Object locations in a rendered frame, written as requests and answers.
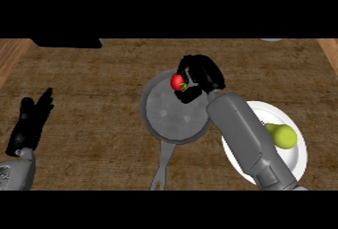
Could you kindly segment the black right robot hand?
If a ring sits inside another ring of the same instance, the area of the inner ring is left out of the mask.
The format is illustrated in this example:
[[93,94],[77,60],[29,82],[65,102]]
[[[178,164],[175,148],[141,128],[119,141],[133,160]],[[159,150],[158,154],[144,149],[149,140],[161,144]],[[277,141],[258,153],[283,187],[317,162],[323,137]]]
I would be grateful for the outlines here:
[[187,78],[186,91],[175,91],[174,95],[183,104],[189,104],[202,92],[223,90],[226,88],[224,77],[221,71],[205,55],[186,55],[180,61],[177,74]]

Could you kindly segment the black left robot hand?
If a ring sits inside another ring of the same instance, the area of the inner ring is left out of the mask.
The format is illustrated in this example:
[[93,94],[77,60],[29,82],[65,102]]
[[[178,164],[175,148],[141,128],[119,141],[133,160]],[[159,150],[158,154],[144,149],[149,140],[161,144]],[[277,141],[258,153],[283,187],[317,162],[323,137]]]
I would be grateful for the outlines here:
[[34,101],[29,97],[20,100],[19,120],[6,147],[6,154],[10,157],[19,157],[17,150],[23,148],[37,149],[44,123],[54,108],[51,96],[53,89],[48,88],[38,101]]

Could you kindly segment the grey frying pan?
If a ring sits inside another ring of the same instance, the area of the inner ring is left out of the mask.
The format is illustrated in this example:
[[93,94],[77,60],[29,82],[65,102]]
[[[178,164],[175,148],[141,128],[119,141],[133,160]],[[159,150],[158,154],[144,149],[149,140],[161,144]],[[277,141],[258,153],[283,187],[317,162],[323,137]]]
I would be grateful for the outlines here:
[[161,72],[147,82],[140,98],[140,116],[144,127],[159,140],[158,168],[149,190],[165,190],[167,165],[177,145],[187,144],[206,133],[211,124],[206,115],[208,95],[189,104],[177,99],[170,86],[174,69]]

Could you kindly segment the green pear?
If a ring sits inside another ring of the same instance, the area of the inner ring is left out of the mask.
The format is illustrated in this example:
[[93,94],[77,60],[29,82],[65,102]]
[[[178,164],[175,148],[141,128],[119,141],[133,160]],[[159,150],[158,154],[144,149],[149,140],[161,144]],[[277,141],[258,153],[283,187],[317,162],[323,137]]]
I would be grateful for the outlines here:
[[273,139],[274,145],[282,149],[291,149],[296,144],[296,134],[286,124],[265,123],[264,127]]

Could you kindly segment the black appliance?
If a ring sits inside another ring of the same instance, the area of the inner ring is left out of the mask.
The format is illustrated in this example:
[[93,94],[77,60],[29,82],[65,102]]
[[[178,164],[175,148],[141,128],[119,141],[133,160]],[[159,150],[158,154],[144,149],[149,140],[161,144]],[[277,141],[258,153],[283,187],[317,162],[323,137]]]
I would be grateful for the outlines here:
[[102,40],[99,38],[34,38],[32,42],[40,47],[71,47],[71,48],[100,48]]

